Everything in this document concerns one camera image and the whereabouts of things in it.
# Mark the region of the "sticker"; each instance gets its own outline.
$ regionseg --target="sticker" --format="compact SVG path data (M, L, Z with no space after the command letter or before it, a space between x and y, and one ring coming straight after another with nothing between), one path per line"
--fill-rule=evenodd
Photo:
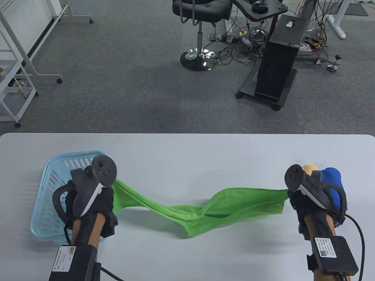
M57 252L52 271L69 272L76 247L61 246Z
M315 238L315 242L321 257L337 258L331 239Z

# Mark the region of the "plastic basket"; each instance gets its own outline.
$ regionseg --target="plastic basket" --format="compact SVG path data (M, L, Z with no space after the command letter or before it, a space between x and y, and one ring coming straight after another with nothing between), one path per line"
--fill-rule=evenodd
M65 224L56 213L52 203L52 194L72 179L71 170L84 169L91 165L93 158L97 155L107 154L103 151L67 153L56 155L47 161L30 221L31 233L37 240L53 241L59 245L67 244L64 235ZM66 193L63 193L60 199L64 211L66 210L65 196Z

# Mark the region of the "computer tower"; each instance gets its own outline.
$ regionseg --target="computer tower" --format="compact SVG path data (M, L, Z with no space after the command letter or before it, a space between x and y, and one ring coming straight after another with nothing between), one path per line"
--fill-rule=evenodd
M255 95L277 101L298 54L306 20L282 15L267 43L258 72Z

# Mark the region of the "green cloth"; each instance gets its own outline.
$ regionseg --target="green cloth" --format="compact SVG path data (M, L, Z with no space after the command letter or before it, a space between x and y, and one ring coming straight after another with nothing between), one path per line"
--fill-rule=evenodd
M115 214L128 207L146 207L182 225L190 237L239 221L281 214L288 199L287 190L227 188L216 193L204 206L168 207L142 196L120 180L112 188Z

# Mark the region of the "white table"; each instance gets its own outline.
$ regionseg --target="white table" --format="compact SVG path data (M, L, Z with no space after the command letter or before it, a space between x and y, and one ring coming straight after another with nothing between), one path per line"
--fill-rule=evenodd
M366 239L364 280L375 275L375 139L368 135L6 134L0 137L1 280L48 280L57 245L34 241L29 222L45 162L53 155L99 149L118 178L164 204L209 199L227 187L284 189L294 164L338 168L348 214ZM158 215L119 214L116 234L100 244L103 266L127 281L312 280L310 243L294 210L237 223L192 239ZM360 265L360 237L351 221L338 229ZM112 280L102 273L102 281Z

